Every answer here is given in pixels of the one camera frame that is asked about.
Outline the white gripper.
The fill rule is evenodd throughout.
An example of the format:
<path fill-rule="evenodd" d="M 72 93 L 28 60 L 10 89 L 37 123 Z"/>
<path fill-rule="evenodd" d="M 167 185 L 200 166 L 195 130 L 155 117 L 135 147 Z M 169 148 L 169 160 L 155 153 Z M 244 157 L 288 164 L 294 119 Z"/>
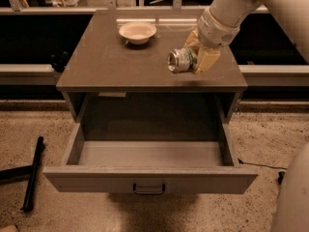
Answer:
<path fill-rule="evenodd" d="M 239 14 L 233 12 L 213 13 L 210 8 L 203 11 L 194 29 L 187 37 L 184 47 L 199 48 L 197 63 L 193 69 L 195 74 L 205 73 L 220 57 L 218 47 L 232 42 L 239 32 Z"/>

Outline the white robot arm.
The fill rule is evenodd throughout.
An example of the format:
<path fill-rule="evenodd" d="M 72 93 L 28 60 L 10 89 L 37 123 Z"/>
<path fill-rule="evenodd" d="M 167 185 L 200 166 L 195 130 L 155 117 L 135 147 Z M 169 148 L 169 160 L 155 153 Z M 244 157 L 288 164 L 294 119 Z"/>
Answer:
<path fill-rule="evenodd" d="M 184 44 L 198 50 L 193 71 L 207 71 L 218 59 L 218 48 L 229 44 L 244 19 L 262 5 L 309 61 L 309 0 L 213 0 Z M 309 232 L 309 145 L 285 173 L 270 232 Z"/>

